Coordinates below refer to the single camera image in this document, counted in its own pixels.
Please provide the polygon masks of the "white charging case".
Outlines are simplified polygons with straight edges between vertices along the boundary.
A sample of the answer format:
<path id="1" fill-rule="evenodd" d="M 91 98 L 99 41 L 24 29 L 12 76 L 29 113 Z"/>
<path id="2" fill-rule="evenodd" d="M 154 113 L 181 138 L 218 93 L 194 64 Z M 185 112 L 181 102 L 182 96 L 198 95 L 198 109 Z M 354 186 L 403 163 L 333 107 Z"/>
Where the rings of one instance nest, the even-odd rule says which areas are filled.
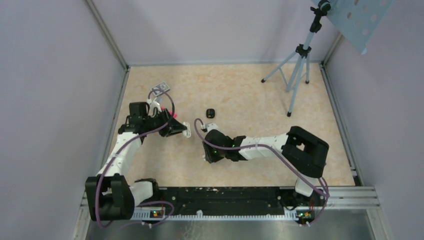
<path id="1" fill-rule="evenodd" d="M 182 131 L 182 134 L 184 137 L 186 138 L 190 138 L 191 137 L 191 126 L 188 122 L 183 122 L 182 123 L 185 126 L 185 130 Z"/>

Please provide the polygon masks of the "card deck box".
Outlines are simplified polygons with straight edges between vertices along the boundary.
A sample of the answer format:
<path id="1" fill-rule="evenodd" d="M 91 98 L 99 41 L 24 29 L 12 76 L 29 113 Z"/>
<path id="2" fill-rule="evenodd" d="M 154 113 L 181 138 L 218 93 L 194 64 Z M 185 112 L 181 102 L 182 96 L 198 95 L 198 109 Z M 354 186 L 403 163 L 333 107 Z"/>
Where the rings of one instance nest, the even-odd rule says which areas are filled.
<path id="1" fill-rule="evenodd" d="M 157 84 L 154 87 L 152 87 L 151 90 L 152 90 L 152 93 L 155 96 L 160 96 L 163 93 L 166 93 L 166 92 L 170 91 L 170 87 L 169 87 L 169 85 L 165 81 L 162 81 L 159 84 Z"/>

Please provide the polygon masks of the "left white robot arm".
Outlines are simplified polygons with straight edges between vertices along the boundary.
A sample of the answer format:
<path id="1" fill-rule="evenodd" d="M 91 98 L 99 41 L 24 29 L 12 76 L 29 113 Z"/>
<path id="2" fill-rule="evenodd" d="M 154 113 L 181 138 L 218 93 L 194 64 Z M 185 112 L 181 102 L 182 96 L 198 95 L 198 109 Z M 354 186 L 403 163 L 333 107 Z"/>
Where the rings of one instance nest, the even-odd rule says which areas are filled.
<path id="1" fill-rule="evenodd" d="M 125 123 L 118 129 L 115 146 L 106 163 L 96 176 L 85 181 L 90 217 L 93 221 L 129 220 L 142 202 L 154 207 L 160 202 L 158 184 L 153 178 L 137 180 L 129 185 L 125 175 L 129 172 L 136 152 L 147 135 L 159 133 L 161 137 L 182 134 L 191 137 L 187 122 L 179 122 L 155 100 L 131 102 Z"/>

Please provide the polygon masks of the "perforated blue panel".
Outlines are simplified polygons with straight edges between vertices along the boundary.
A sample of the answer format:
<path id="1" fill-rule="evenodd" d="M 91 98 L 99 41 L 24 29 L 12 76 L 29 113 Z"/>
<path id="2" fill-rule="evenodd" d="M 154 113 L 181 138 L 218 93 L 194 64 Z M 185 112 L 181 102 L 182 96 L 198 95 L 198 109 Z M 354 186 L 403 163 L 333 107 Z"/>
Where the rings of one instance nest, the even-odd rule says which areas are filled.
<path id="1" fill-rule="evenodd" d="M 367 44 L 383 19 L 392 0 L 313 0 L 314 5 L 329 5 L 326 18 L 361 54 L 367 53 Z"/>

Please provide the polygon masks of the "pink block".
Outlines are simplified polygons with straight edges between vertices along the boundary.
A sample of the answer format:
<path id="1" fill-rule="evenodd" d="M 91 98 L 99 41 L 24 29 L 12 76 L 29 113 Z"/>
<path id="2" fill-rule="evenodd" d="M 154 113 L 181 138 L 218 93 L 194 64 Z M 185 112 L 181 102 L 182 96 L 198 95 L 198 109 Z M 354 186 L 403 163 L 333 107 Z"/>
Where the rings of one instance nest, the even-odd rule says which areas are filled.
<path id="1" fill-rule="evenodd" d="M 166 110 L 166 108 L 165 108 L 165 107 L 161 107 L 160 109 L 161 109 L 162 111 Z M 177 114 L 174 112 L 174 113 L 172 114 L 172 117 L 173 117 L 173 118 L 176 118 L 176 117 L 177 117 Z"/>

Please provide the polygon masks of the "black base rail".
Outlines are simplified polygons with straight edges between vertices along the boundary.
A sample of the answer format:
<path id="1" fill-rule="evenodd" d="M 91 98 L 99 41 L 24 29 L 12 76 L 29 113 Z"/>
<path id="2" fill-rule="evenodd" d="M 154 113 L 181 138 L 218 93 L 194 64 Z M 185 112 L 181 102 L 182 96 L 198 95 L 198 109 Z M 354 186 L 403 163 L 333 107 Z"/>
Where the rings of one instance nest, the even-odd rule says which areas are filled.
<path id="1" fill-rule="evenodd" d="M 325 198 L 316 192 L 304 196 L 293 187 L 160 187 L 145 200 L 173 216 L 265 216 L 289 210 L 316 210 Z"/>

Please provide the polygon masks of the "black charging case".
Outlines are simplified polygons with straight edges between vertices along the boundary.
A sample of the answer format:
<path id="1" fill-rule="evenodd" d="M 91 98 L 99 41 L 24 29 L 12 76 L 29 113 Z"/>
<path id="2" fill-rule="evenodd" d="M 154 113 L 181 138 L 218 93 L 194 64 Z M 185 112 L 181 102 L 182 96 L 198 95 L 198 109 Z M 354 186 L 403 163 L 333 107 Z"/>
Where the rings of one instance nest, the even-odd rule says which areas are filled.
<path id="1" fill-rule="evenodd" d="M 216 116 L 216 110 L 213 108 L 208 108 L 205 112 L 205 115 L 208 119 L 213 119 Z"/>

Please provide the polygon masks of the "light blue tripod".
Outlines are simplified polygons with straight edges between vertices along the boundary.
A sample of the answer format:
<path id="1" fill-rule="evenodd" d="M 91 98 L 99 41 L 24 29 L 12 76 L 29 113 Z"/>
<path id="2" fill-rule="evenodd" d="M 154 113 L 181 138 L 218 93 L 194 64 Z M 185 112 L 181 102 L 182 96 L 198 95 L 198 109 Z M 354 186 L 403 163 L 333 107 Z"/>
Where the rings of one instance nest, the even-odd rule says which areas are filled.
<path id="1" fill-rule="evenodd" d="M 300 82 L 303 77 L 305 77 L 305 83 L 310 82 L 310 52 L 311 42 L 316 33 L 319 32 L 322 28 L 321 19 L 328 15 L 329 11 L 332 9 L 332 4 L 328 0 L 318 1 L 316 7 L 311 7 L 310 10 L 314 14 L 313 21 L 309 27 L 308 35 L 303 44 L 299 44 L 295 51 L 292 52 L 286 59 L 284 59 L 276 68 L 274 68 L 268 75 L 261 79 L 261 83 L 265 83 L 270 77 L 272 77 L 276 72 L 280 72 L 285 85 L 285 91 L 287 93 L 292 92 L 292 97 L 290 101 L 289 108 L 287 110 L 287 116 L 290 117 L 293 112 L 295 98 L 297 95 L 297 90 L 300 85 Z M 289 79 L 286 78 L 283 72 L 283 66 L 289 62 L 293 57 L 298 56 L 295 63 L 294 69 L 291 73 Z"/>

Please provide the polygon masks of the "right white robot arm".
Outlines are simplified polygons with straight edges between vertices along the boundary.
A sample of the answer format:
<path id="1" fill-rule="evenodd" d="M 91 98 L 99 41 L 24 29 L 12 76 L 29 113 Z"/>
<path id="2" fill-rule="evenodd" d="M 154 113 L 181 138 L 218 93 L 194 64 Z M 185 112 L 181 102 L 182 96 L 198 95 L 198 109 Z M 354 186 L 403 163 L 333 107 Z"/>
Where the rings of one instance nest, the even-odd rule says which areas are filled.
<path id="1" fill-rule="evenodd" d="M 309 131 L 292 126 L 287 133 L 269 137 L 245 135 L 231 138 L 223 134 L 214 123 L 202 124 L 206 134 L 201 138 L 204 159 L 216 163 L 223 159 L 233 162 L 262 158 L 279 158 L 296 176 L 293 200 L 307 206 L 314 198 L 313 192 L 329 196 L 323 172 L 329 144 Z"/>

